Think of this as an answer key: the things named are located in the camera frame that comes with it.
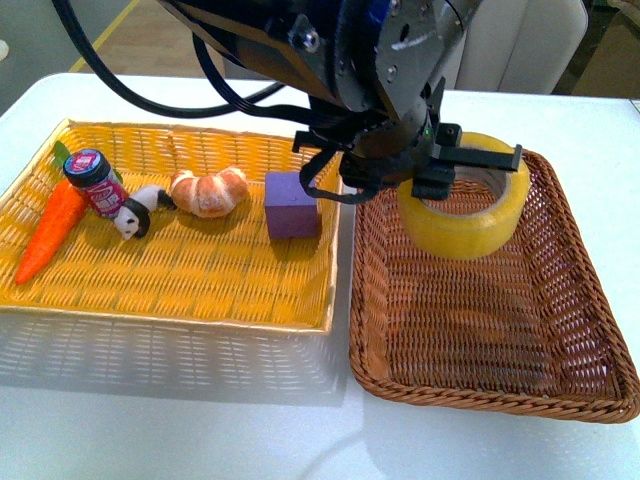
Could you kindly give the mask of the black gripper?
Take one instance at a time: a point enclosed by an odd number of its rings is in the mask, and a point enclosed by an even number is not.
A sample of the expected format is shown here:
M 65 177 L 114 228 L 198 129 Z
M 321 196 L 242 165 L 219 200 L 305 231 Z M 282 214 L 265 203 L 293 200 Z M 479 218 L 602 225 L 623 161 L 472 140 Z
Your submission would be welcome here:
M 381 191 L 409 183 L 419 200 L 445 200 L 451 194 L 455 166 L 516 172 L 523 147 L 506 152 L 458 147 L 460 127 L 440 122 L 445 80 L 426 86 L 414 98 L 404 118 L 351 114 L 331 128 L 299 131 L 294 148 L 316 147 L 319 152 L 299 172 L 303 191 L 317 199 L 371 200 Z M 339 174 L 356 191 L 339 194 L 317 186 L 316 177 L 341 153 Z

